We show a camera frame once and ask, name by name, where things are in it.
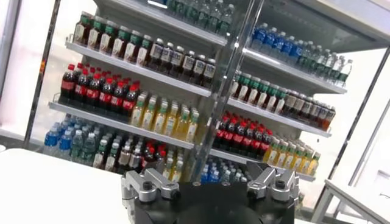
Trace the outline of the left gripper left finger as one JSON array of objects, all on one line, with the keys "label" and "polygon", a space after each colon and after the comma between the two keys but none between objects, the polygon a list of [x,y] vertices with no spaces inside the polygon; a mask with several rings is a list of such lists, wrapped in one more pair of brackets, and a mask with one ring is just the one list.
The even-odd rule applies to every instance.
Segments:
[{"label": "left gripper left finger", "polygon": [[127,171],[121,177],[121,187],[129,197],[136,196],[142,203],[153,202],[157,192],[165,200],[175,201],[180,198],[179,184],[168,180],[162,175],[164,168],[163,161],[148,164],[144,173],[137,173],[134,170]]}]

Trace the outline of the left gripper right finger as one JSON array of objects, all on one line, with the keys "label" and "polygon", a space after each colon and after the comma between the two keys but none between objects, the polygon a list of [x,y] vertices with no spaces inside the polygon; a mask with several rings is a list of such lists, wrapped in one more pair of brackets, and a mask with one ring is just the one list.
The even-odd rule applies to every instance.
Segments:
[{"label": "left gripper right finger", "polygon": [[277,169],[266,163],[248,161],[249,174],[253,178],[247,183],[247,196],[258,200],[270,193],[273,200],[286,202],[293,199],[299,202],[299,176],[295,171],[286,170],[278,173]]}]

